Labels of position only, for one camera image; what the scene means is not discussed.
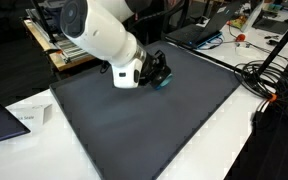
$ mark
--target black mat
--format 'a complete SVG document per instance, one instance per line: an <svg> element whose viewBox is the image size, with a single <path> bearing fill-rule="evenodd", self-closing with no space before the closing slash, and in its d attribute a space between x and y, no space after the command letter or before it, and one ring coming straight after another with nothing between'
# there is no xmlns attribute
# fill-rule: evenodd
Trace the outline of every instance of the black mat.
<svg viewBox="0 0 288 180"><path fill-rule="evenodd" d="M114 88L111 71L96 68L51 86L103 179L157 178L238 86L232 72L167 43L147 49L162 50L173 71L159 91Z"/></svg>

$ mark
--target wooden desk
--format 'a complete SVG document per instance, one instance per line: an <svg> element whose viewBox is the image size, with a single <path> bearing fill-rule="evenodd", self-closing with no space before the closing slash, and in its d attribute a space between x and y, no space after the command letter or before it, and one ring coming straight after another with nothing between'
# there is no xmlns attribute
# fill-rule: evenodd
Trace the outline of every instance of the wooden desk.
<svg viewBox="0 0 288 180"><path fill-rule="evenodd" d="M31 34L35 37L37 42L42 46L43 50L48 50L48 49L53 48L51 44L48 42L48 40L44 38L41 32L38 31L38 29L32 24L31 20L24 20L23 23L26 26L26 29L31 32ZM75 67L77 65L83 64L88 61L91 61L95 59L95 57L90 55L80 60L76 60L70 63L65 63L64 60L61 58L61 56L59 56L56 53L53 53L49 55L49 59L58 71L64 71L66 69Z"/></svg>

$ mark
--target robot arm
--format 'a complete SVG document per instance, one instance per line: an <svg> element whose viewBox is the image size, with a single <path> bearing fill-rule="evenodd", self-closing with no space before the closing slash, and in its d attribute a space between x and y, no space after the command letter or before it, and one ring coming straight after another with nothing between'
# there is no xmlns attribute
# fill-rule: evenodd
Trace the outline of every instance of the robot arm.
<svg viewBox="0 0 288 180"><path fill-rule="evenodd" d="M171 80L162 53L148 54L121 22L152 0L68 0L61 14L64 34L77 46L112 65L114 85L159 89Z"/></svg>

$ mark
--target gray mat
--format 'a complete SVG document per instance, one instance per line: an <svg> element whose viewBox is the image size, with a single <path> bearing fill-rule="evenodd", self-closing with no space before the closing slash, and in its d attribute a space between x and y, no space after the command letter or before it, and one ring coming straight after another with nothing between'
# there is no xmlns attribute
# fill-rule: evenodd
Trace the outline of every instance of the gray mat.
<svg viewBox="0 0 288 180"><path fill-rule="evenodd" d="M51 86L103 179L157 178L239 85L232 72L167 43L147 47L159 49L174 75L159 91L114 88L111 71L96 68Z"/></svg>

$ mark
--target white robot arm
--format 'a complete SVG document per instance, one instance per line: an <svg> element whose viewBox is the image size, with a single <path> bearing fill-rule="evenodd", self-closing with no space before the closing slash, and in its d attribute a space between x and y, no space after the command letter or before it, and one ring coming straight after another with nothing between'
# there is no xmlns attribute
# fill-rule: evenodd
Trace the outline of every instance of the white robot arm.
<svg viewBox="0 0 288 180"><path fill-rule="evenodd" d="M148 54L121 23L151 2L68 0L62 9L61 28L74 44L112 65L116 87L136 88L150 83L159 89L172 77L164 54Z"/></svg>

